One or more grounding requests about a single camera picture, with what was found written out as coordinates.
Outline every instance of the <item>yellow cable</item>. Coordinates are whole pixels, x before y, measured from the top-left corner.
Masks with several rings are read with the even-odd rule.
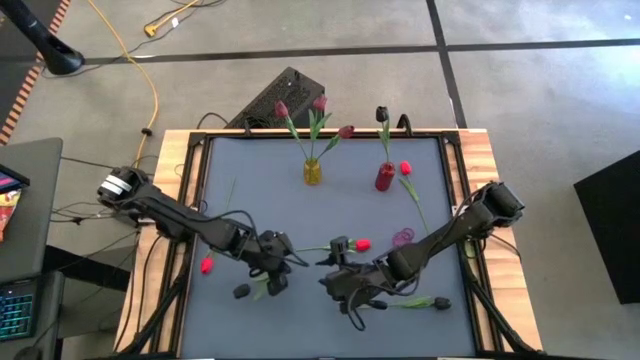
[[[149,87],[151,88],[151,92],[153,92],[153,115],[151,115],[151,120],[149,120],[149,124],[147,124],[147,129],[151,129],[151,127],[153,126],[153,123],[156,121],[156,118],[158,117],[158,92],[156,91],[156,87],[155,87],[155,85],[153,85],[153,81],[151,81],[151,78],[149,77],[149,74],[147,74],[147,72],[144,70],[144,68],[142,66],[140,66],[140,64],[138,64],[135,60],[133,60],[131,55],[129,55],[129,52],[127,51],[127,47],[124,46],[124,43],[122,42],[122,39],[120,38],[120,36],[116,32],[116,30],[113,28],[113,26],[111,25],[109,20],[107,20],[107,18],[104,16],[102,11],[100,11],[100,9],[98,9],[96,4],[93,3],[93,0],[87,0],[87,1],[89,1],[89,5],[91,5],[93,10],[95,10],[96,13],[98,13],[98,15],[100,16],[102,21],[104,21],[104,23],[109,27],[109,30],[111,30],[111,33],[113,33],[113,36],[115,36],[116,40],[118,40],[118,43],[120,43],[120,47],[122,48],[122,52],[124,53],[124,55],[127,58],[127,60],[129,60],[129,62],[131,62],[133,65],[135,65],[138,68],[138,70],[140,70],[140,72],[142,72],[142,74],[144,75],[145,79],[147,79],[147,83],[149,83]],[[147,135],[143,134],[142,135],[142,140],[140,141],[140,146],[138,146],[138,154],[136,155],[136,159],[135,159],[136,162],[134,163],[134,166],[136,168],[138,167],[138,162],[139,162],[140,157],[142,157],[142,149],[144,148],[144,143],[145,143],[146,140],[147,140]]]
[[[162,19],[162,21],[160,21],[157,24],[149,24],[147,26],[144,27],[144,32],[145,34],[147,34],[148,37],[153,37],[156,35],[156,30],[164,25],[167,21],[169,21],[169,19],[171,19],[172,17],[180,14],[181,12],[185,11],[186,9],[188,9],[189,7],[191,7],[193,4],[197,3],[200,0],[193,0],[192,2],[186,4],[185,6],[181,7],[180,9],[172,12],[171,14],[165,16],[164,19]]]

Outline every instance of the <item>gray table surface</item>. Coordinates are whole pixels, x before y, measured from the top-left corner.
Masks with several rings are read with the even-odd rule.
[[[325,145],[326,141],[319,141],[316,149]],[[342,141],[321,160],[322,184],[311,187],[303,182],[304,158],[293,140],[216,139],[205,184],[207,214],[226,211],[235,178],[229,210],[248,211],[259,233],[284,231],[298,249],[327,245],[341,235],[369,238],[372,249],[350,258],[371,260],[388,250],[393,234],[405,227],[415,230],[415,241],[426,235],[415,204],[397,178],[389,191],[375,190],[374,179],[384,157],[379,140]],[[391,160],[396,164],[402,160],[411,162],[411,178],[422,198],[430,230],[444,225],[451,212],[437,141],[394,140]],[[247,221],[241,216],[236,219]],[[252,293],[235,300],[232,290],[236,286],[253,285],[248,267],[216,256],[213,272],[204,276],[198,269],[207,250],[198,242],[183,328],[182,357],[407,357],[474,353],[454,248],[430,261],[416,293],[446,296],[453,302],[451,309],[361,310],[367,325],[365,332],[352,327],[318,284],[318,279],[335,268],[294,266],[289,288],[278,296],[265,295],[254,301]],[[300,255],[314,263],[327,253]],[[380,299],[404,300],[387,296]]]
[[[61,154],[59,138],[0,147],[0,164],[31,181],[22,190],[0,243],[0,282],[35,276],[42,270]]]

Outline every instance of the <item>black box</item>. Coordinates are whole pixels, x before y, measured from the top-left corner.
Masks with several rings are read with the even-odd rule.
[[[618,300],[640,302],[640,151],[574,188]]]
[[[304,76],[294,68],[286,68],[253,101],[229,122],[227,128],[283,128],[283,119],[276,118],[275,103],[282,100],[297,128],[309,127],[308,110],[324,86]]]

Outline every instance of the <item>wooden board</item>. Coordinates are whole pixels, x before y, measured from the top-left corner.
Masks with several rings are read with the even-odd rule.
[[[375,131],[377,129],[359,129],[359,131]],[[463,157],[471,191],[482,187],[487,182],[498,181],[498,172],[496,163],[493,158],[489,135],[486,130],[458,130],[458,129],[420,129],[421,131],[458,131],[460,134]],[[335,131],[335,129],[324,129],[323,131]],[[392,129],[392,132],[401,132],[400,129]],[[180,181],[185,156],[187,154],[187,144],[189,136],[192,132],[206,132],[219,134],[244,134],[241,129],[211,129],[211,130],[169,130],[165,132],[162,148],[158,159],[158,165],[154,176],[154,185],[158,186],[165,194],[176,198],[180,189]],[[286,129],[256,129],[255,133],[287,133]],[[300,133],[306,133],[308,130],[300,129]],[[462,191],[458,176],[458,169],[455,158],[452,156],[453,147],[447,147],[449,165],[451,167],[452,178],[454,179],[454,190],[457,201],[462,201]],[[197,164],[200,161],[200,154],[196,153],[194,157],[194,170],[190,176],[190,184],[194,184],[197,179]],[[193,201],[194,189],[190,186],[187,193],[187,203]],[[513,233],[510,229],[499,229],[496,234],[501,238],[515,245]],[[122,342],[118,349],[126,347],[132,340],[138,327],[138,312],[142,307],[141,324],[146,323],[149,316],[155,310],[158,303],[160,293],[160,283],[164,271],[164,264],[167,255],[168,242],[160,240],[150,254],[151,261],[147,269],[146,288],[144,290],[144,304],[140,303],[140,295],[142,293],[142,274],[144,262],[149,256],[149,250],[157,234],[155,228],[147,227],[142,230],[140,243],[138,247],[138,257],[135,264],[135,277],[133,288],[133,301],[131,303],[131,316],[126,323],[126,315],[129,311],[129,296],[131,295],[131,283],[127,291],[126,301],[122,309],[122,317],[118,328],[118,337],[124,331]],[[173,277],[177,274],[177,268],[181,263],[181,257],[184,249],[178,250],[178,257],[175,261]],[[494,294],[495,303],[504,314],[505,318],[513,326],[513,328],[521,335],[521,337],[531,346],[541,349],[540,337],[536,326],[529,293],[524,280],[522,267],[518,257],[495,241],[489,240],[485,250],[485,258],[489,272],[491,287]],[[482,336],[487,349],[492,349],[493,344],[490,341],[490,332],[488,319],[484,310],[479,309],[480,323],[482,328]],[[175,304],[167,311],[165,316],[163,331],[160,337],[160,351],[166,351],[169,347],[169,338],[171,327],[173,325],[173,315]]]

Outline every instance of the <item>gray floor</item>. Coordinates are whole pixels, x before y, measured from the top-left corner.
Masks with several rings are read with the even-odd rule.
[[[96,3],[129,48],[145,40],[144,22],[173,5]],[[640,3],[634,1],[437,5],[450,44],[640,37]],[[60,34],[88,57],[120,53],[85,1],[72,3]],[[422,0],[229,0],[197,12],[137,54],[434,42]],[[451,61],[469,126],[489,129],[502,179],[527,204],[515,231],[545,349],[637,359],[640,306],[617,303],[572,184],[640,148],[640,48],[452,53]],[[160,94],[157,136],[146,153],[157,154],[162,131],[193,127],[207,111],[232,118],[286,66],[327,87],[336,126],[376,126],[374,108],[383,104],[395,116],[407,113],[416,127],[455,126],[437,53],[157,63],[145,65]],[[151,109],[148,87],[130,65],[39,79],[12,142],[60,136],[67,156],[128,164]],[[211,120],[207,126],[221,124]],[[149,161],[143,168],[154,166]],[[106,173],[64,163],[56,203],[91,201]],[[78,253],[95,251],[127,231],[108,222],[54,224],[50,242]],[[123,243],[110,261],[117,263],[131,245]],[[104,299],[96,301],[115,303]],[[74,338],[64,358],[89,356],[89,344],[112,337]]]

